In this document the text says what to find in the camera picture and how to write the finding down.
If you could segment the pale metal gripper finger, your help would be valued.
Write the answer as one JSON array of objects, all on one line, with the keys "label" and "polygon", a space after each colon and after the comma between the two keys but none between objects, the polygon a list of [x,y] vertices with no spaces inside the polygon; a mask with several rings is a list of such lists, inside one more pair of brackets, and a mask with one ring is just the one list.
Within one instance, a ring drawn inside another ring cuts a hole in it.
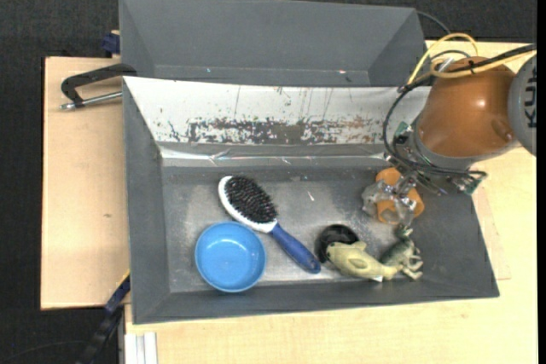
[{"label": "pale metal gripper finger", "polygon": [[418,206],[418,202],[407,195],[397,195],[394,198],[393,204],[399,223],[409,226],[414,221],[415,209]]},{"label": "pale metal gripper finger", "polygon": [[381,201],[392,200],[393,185],[379,180],[368,185],[362,192],[363,207],[365,213],[376,213],[377,204]]}]

